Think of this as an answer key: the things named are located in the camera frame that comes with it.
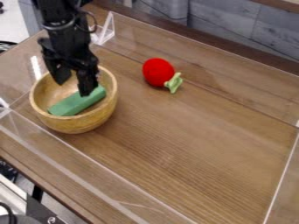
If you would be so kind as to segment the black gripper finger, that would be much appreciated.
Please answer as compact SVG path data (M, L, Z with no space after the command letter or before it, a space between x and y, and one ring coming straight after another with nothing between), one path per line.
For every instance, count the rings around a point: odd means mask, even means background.
M71 69L64 57L44 56L44 63L55 82L62 85L71 77Z
M86 70L79 70L76 72L78 80L79 80L79 94L82 96L88 96L94 89L99 86L98 81L99 68L95 66Z

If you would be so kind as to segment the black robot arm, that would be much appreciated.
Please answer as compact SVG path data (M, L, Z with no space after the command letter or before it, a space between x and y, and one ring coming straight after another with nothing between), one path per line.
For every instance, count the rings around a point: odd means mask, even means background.
M99 86L99 58L90 50L91 30L87 15L80 8L80 0L36 0L42 13L42 26L48 33L39 38L44 64L59 85L76 73L78 89L88 96Z

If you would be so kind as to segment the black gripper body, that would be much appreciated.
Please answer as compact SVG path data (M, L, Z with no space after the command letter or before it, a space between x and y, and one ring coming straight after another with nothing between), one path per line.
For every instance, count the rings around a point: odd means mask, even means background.
M51 57L64 57L70 70L86 70L96 67L99 59L90 50L94 30L87 23L44 23L47 38L39 38L42 54Z

